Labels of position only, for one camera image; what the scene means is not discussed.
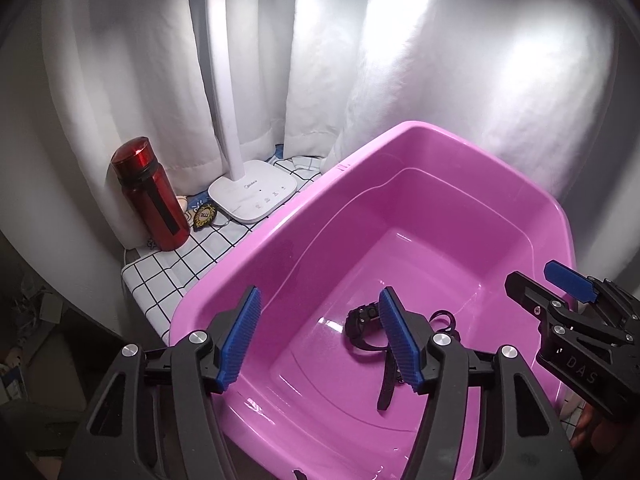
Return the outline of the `person right hand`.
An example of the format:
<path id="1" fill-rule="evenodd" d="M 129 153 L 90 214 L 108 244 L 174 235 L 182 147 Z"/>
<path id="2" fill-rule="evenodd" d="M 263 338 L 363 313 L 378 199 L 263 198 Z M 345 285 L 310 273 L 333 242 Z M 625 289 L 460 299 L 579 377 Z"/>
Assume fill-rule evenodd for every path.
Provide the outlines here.
<path id="1" fill-rule="evenodd" d="M 616 434 L 616 426 L 603 418 L 590 404 L 586 404 L 570 439 L 570 446 L 579 448 L 590 444 L 598 453 L 608 453 L 615 448 Z"/>

